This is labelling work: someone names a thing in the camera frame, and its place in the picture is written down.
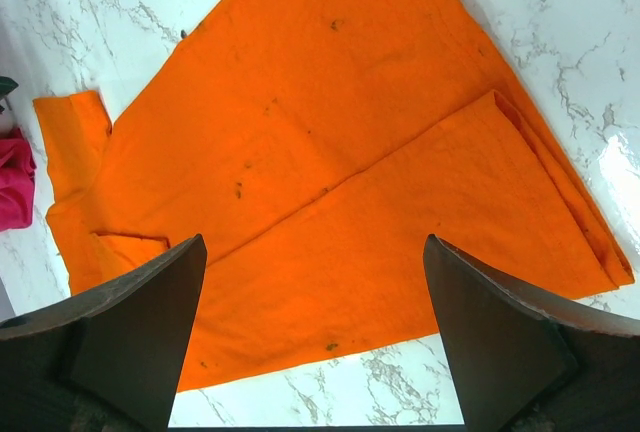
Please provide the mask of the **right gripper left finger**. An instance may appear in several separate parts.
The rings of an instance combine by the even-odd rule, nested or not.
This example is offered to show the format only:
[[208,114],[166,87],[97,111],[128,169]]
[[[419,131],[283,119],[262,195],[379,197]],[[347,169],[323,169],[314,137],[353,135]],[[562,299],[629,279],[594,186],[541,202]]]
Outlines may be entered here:
[[1,324],[4,431],[165,431],[204,281],[196,235]]

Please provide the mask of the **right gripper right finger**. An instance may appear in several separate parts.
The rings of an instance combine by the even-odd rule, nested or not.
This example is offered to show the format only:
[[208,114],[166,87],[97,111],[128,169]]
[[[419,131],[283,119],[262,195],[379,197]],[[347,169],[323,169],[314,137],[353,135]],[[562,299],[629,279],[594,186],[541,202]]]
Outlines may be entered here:
[[510,276],[435,235],[423,262],[467,430],[638,430],[638,320]]

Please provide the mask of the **orange t shirt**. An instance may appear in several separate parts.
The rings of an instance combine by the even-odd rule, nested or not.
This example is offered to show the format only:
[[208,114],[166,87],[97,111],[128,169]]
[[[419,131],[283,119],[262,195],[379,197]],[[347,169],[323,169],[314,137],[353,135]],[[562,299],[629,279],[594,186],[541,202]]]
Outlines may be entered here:
[[432,234],[571,299],[633,282],[459,0],[222,0],[118,119],[34,108],[73,293],[203,237],[181,390],[435,333]]

